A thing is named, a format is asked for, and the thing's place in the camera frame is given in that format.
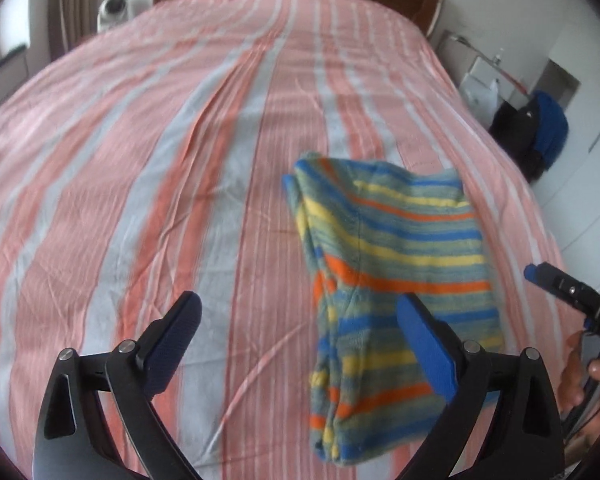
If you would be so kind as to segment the white window side cabinet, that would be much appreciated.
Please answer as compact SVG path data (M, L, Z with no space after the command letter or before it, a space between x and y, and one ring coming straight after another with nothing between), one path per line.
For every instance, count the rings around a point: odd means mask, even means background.
M0 60L0 106L29 78L27 50L25 44L20 44Z

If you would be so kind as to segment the blue and black bag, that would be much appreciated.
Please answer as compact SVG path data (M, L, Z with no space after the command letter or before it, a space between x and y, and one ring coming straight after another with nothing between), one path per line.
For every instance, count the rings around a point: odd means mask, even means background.
M568 132L565 112L544 91L535 91L521 108L504 102L489 128L492 138L528 183L539 180L554 165L566 145Z

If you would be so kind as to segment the pink grey striped bedspread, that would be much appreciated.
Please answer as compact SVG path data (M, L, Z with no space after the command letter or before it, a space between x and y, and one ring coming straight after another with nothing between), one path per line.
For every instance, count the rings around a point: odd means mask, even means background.
M204 477L400 469L410 448L355 468L310 449L314 290L282 189L307 152L458 170L506 348L559 376L573 324L522 278L557 244L414 24L363 0L170 0L0 107L0 445L23 474L58 352L109 351L187 289L201 328L156 407Z

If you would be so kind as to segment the white round fan heater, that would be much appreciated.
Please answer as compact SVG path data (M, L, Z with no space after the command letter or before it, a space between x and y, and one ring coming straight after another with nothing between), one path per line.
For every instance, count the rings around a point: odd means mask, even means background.
M101 34L110 28L123 24L129 18L128 0L104 0L97 13L97 32Z

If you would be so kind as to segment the striped knit small sweater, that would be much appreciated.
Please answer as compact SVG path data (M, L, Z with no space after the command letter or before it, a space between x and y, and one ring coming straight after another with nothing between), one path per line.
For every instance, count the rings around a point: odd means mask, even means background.
M458 336L503 345L486 248L455 169L307 154L283 188L316 310L311 446L356 465L426 434L444 408L401 333L403 294Z

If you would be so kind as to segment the beige curtain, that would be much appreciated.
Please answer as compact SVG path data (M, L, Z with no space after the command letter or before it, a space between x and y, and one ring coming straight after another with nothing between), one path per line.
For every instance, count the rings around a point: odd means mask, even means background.
M50 59L61 58L96 32L97 0L48 0Z

